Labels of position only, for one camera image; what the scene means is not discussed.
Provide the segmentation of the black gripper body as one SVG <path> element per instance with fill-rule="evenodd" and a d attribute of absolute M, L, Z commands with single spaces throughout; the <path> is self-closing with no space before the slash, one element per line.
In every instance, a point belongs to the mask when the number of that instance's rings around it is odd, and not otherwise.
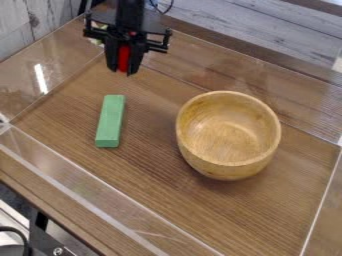
<path fill-rule="evenodd" d="M 117 10 L 91 11 L 86 14 L 86 27 L 83 35 L 104 42 L 108 36 L 117 36 L 125 41 L 145 38 L 147 51 L 166 53 L 170 47 L 173 30 L 161 23 L 161 15 L 145 10 L 142 23 L 137 28 L 117 24 Z"/>

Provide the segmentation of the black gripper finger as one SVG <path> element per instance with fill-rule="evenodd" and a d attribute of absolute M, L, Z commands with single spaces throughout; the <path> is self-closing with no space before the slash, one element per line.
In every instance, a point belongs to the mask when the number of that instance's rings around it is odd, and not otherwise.
<path fill-rule="evenodd" d="M 146 49 L 147 45 L 145 42 L 135 42 L 130 45 L 127 75 L 134 75 L 139 71 Z"/>
<path fill-rule="evenodd" d="M 112 37 L 107 37 L 104 42 L 104 53 L 106 53 L 107 67 L 112 71 L 118 69 L 118 48 L 119 48 L 119 44 L 117 39 Z"/>

